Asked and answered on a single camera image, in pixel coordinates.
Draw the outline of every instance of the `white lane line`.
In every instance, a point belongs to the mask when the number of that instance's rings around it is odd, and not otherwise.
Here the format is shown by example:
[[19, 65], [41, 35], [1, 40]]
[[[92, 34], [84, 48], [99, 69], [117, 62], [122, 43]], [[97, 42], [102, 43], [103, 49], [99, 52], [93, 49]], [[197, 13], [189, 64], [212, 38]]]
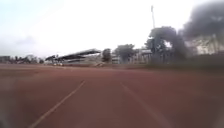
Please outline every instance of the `white lane line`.
[[125, 89], [127, 93], [129, 93], [145, 110], [146, 112], [153, 117], [163, 128], [172, 128], [171, 124], [164, 117], [162, 113], [158, 110], [152, 109], [148, 106], [139, 96], [137, 96], [131, 89], [129, 89], [126, 85], [120, 83], [120, 85]]
[[75, 90], [70, 92], [61, 101], [59, 101], [56, 105], [54, 105], [51, 109], [49, 109], [46, 113], [44, 113], [40, 118], [38, 118], [34, 123], [29, 125], [28, 128], [35, 128], [41, 121], [43, 121], [46, 117], [48, 117], [51, 113], [53, 113], [58, 107], [60, 107], [68, 98], [74, 95], [84, 85], [84, 83], [85, 81], [82, 81]]

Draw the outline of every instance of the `cloud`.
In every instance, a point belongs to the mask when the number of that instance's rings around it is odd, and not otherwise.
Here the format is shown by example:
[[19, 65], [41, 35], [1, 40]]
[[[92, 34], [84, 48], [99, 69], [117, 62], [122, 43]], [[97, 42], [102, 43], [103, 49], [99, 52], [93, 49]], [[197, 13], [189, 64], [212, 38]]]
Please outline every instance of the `cloud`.
[[0, 55], [25, 56], [27, 54], [37, 54], [35, 52], [35, 40], [31, 36], [0, 38]]

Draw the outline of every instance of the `stadium roof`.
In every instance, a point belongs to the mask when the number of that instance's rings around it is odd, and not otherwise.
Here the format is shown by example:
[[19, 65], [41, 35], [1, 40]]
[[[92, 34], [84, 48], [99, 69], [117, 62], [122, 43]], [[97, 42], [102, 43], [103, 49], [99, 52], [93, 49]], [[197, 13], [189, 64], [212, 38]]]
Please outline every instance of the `stadium roof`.
[[101, 51], [96, 49], [89, 49], [89, 50], [85, 50], [85, 51], [81, 51], [81, 52], [77, 52], [73, 54], [60, 56], [56, 58], [56, 60], [81, 59], [81, 58], [85, 58], [84, 55], [95, 54], [95, 53], [101, 53]]

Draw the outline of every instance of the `red running track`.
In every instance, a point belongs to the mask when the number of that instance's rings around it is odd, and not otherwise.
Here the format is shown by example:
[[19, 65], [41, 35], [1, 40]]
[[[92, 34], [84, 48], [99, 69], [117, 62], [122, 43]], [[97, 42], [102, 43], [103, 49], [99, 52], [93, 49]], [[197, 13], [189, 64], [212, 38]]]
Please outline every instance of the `red running track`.
[[224, 76], [0, 67], [0, 128], [223, 128]]

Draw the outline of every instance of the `sky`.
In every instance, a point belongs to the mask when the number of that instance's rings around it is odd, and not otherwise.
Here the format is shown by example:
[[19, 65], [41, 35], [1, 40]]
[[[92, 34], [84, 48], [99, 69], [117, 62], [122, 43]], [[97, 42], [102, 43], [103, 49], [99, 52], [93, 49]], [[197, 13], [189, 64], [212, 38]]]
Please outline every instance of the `sky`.
[[0, 0], [0, 55], [45, 57], [144, 46], [155, 25], [183, 27], [206, 0]]

